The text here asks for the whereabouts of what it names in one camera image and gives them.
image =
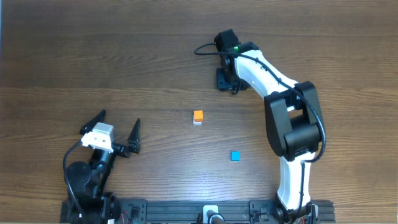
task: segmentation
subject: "orange block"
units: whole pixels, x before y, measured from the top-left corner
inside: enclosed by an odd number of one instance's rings
[[[193,120],[195,122],[203,122],[203,111],[194,111]]]

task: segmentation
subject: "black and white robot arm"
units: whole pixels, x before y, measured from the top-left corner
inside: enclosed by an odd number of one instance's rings
[[[207,45],[216,45],[218,52],[198,52]],[[231,29],[220,32],[214,43],[197,48],[195,54],[221,57],[222,68],[216,75],[219,90],[235,95],[251,86],[264,99],[267,137],[280,159],[274,216],[280,222],[294,222],[308,215],[312,205],[308,193],[310,165],[322,156],[326,143],[314,85],[287,78],[264,58],[258,46],[241,44]],[[302,114],[290,118],[289,111],[293,110],[302,110]],[[314,158],[320,141],[321,152]]]

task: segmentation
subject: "wood grain surface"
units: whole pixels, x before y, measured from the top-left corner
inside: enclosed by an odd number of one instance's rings
[[[0,222],[59,221],[63,155],[102,109],[120,143],[142,120],[141,153],[107,185],[118,197],[272,198],[279,159],[261,97],[219,92],[219,58],[193,54],[229,28],[318,89],[328,146],[312,198],[333,201],[339,222],[396,222],[397,15],[398,1],[378,0],[3,0]]]

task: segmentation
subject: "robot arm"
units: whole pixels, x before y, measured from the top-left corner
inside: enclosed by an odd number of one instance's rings
[[[221,91],[232,90],[234,94],[251,86],[264,99],[267,137],[271,148],[280,158],[280,184],[275,199],[279,210],[274,214],[279,213],[277,219],[285,222],[308,215],[311,207],[308,193],[310,163],[302,169],[302,161],[314,158],[321,141],[320,132],[307,106],[279,80],[298,90],[322,120],[315,87],[310,82],[297,83],[287,78],[264,58],[258,46],[252,42],[241,44],[232,30],[220,32],[215,37],[215,45],[218,52],[247,55],[268,67],[264,68],[250,58],[220,55],[222,69],[217,70],[218,88]],[[289,111],[292,110],[302,110],[303,113],[290,118]]]

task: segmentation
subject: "wooden tabletop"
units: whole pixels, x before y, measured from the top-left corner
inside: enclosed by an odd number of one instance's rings
[[[120,143],[141,119],[141,153],[109,178],[118,197],[272,199],[279,159],[263,100],[218,91],[219,57],[193,54],[229,28],[317,87],[328,145],[312,199],[333,201],[339,222],[396,222],[397,15],[397,1],[375,0],[3,0],[0,222],[59,221],[63,155],[102,109]]]

